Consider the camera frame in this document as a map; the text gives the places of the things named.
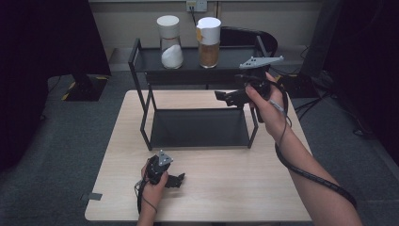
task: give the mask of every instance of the right hand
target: right hand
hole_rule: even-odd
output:
[[[266,78],[272,82],[276,82],[276,79],[269,73],[266,73]],[[284,133],[284,127],[286,126],[285,116],[267,102],[253,87],[247,86],[246,93],[253,101],[253,104],[259,108],[267,133],[269,133],[276,142],[279,142]],[[270,99],[281,107],[284,107],[282,93],[274,86],[270,86]]]

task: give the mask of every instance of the wall outlet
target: wall outlet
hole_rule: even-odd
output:
[[[191,0],[185,1],[185,10],[191,11],[191,9],[196,12],[206,12],[208,10],[208,1],[207,0]]]
[[[197,11],[207,11],[208,1],[207,0],[197,0]]]

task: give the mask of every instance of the left hand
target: left hand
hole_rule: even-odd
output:
[[[141,176],[144,177],[144,173],[146,171],[147,168],[147,164],[144,165],[144,167],[141,169]],[[158,207],[159,202],[162,200],[162,196],[163,196],[163,191],[164,191],[164,187],[165,184],[168,181],[168,172],[165,171],[162,176],[161,176],[161,180],[159,181],[159,183],[157,185],[153,185],[150,182],[148,182],[145,186],[144,186],[144,190],[143,190],[143,198],[146,199],[151,205],[153,205],[155,208]],[[152,208],[147,202],[141,202],[141,210],[143,211],[144,209],[149,209]]]

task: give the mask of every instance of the black panel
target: black panel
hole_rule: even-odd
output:
[[[249,137],[242,109],[158,110],[152,126],[152,146],[247,146]]]

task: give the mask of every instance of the black cable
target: black cable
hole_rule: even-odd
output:
[[[310,105],[310,106],[302,113],[302,115],[298,118],[298,120],[301,121],[302,118],[305,116],[305,114],[306,114],[309,110],[311,110],[314,106],[316,106],[317,103],[320,103],[321,100],[322,100],[322,99],[317,99],[316,102],[314,102],[312,105]]]
[[[352,203],[352,205],[355,207],[355,209],[357,208],[357,203],[355,198],[349,193],[347,192],[345,189],[343,189],[342,187],[335,185],[334,183],[323,179],[321,177],[318,177],[314,174],[311,174],[309,172],[306,172],[305,170],[302,170],[300,168],[294,167],[291,163],[289,163],[284,156],[282,156],[281,151],[279,150],[279,146],[277,145],[277,143],[275,144],[275,148],[276,148],[276,153],[277,156],[279,158],[279,161],[282,163],[282,165],[284,165],[288,170],[293,171],[294,173],[303,176],[311,181],[314,181],[315,183],[322,185],[322,186],[326,186],[329,189],[337,192],[338,194],[342,195],[344,198],[346,198],[349,202]]]
[[[191,12],[191,17],[193,18],[194,26],[197,29],[196,17],[194,16],[194,7],[189,7]]]
[[[317,84],[316,84],[316,86],[315,86],[315,84],[314,84],[313,81],[311,81],[311,83],[313,84],[313,87],[314,87],[315,90],[316,90],[316,86],[317,86],[317,88],[319,88],[319,89],[326,90],[326,88],[324,88],[324,87],[322,87],[322,86],[319,86],[319,85],[317,85]],[[333,93],[332,93],[332,90],[327,90],[326,93],[329,93],[329,96],[332,96],[332,94],[333,94]],[[357,117],[355,114],[353,114],[353,113],[351,113],[351,112],[349,112],[349,111],[347,111],[347,110],[345,110],[345,109],[342,109],[341,107],[337,107],[337,106],[334,106],[334,107],[336,107],[337,109],[339,109],[339,110],[341,110],[342,112],[345,112],[346,114],[348,114],[349,116],[351,116],[351,117],[358,123],[358,125],[359,125],[359,127],[360,127],[360,130],[361,130],[361,132],[362,132],[364,135],[368,135],[368,136],[372,136],[372,135],[373,135],[373,132],[372,132],[372,131],[370,131],[370,130],[364,128],[364,126],[363,126],[362,122],[360,121],[359,117]]]
[[[135,193],[136,193],[136,196],[137,196],[137,211],[138,211],[138,214],[141,213],[141,200],[143,200],[148,205],[150,205],[155,210],[155,213],[158,213],[158,210],[156,209],[156,207],[143,197],[144,187],[149,182],[149,180],[146,180],[146,179],[147,179],[147,169],[144,172],[144,175],[141,178],[141,181],[137,182],[136,185],[135,185]]]
[[[282,93],[282,100],[283,100],[283,104],[284,104],[283,108],[284,108],[285,115],[287,115],[288,114],[288,95],[287,95],[287,93],[285,92],[283,87],[279,86],[277,83],[270,82],[270,84],[275,86],[276,88],[278,88],[279,91]],[[282,132],[282,134],[280,136],[279,145],[281,144],[282,139],[284,137],[286,127],[287,127],[287,121],[285,122],[285,125],[284,125],[284,131]],[[303,169],[297,168],[294,165],[292,165],[282,155],[281,150],[279,149],[279,145],[277,143],[275,144],[277,156],[279,158],[279,161],[282,163],[282,165],[284,165],[288,170],[291,170],[300,176],[303,176],[311,181],[314,181],[315,183],[317,183],[319,185],[325,186],[325,187],[337,192],[338,194],[340,194],[341,196],[346,198],[349,202],[351,202],[352,205],[355,207],[355,209],[357,208],[356,200],[349,192],[347,192],[342,187],[335,185],[334,183],[332,183],[326,179],[318,177],[314,174],[311,174]]]
[[[216,2],[216,18],[219,18],[218,12],[219,12],[219,1]]]
[[[299,111],[301,111],[303,108],[308,107],[309,105],[313,105],[315,102],[318,102],[319,99],[320,99],[320,98],[317,98],[316,100],[307,102],[307,103],[305,103],[305,104],[303,104],[303,105],[300,105],[300,106],[297,106],[297,107],[295,108],[295,112],[296,112],[296,113],[299,113]]]
[[[294,71],[292,71],[291,73],[287,73],[287,72],[284,72],[284,71],[282,71],[280,69],[277,69],[277,68],[274,68],[274,67],[271,67],[271,66],[270,66],[270,69],[272,71],[274,71],[275,73],[278,73],[279,75],[282,75],[282,76],[297,75],[297,71],[299,71],[299,68],[297,68]]]
[[[305,57],[303,56],[303,54],[304,54],[307,50],[309,50],[309,46],[308,46],[308,45],[306,45],[306,48],[300,53],[300,57],[301,57],[301,58],[305,59]]]

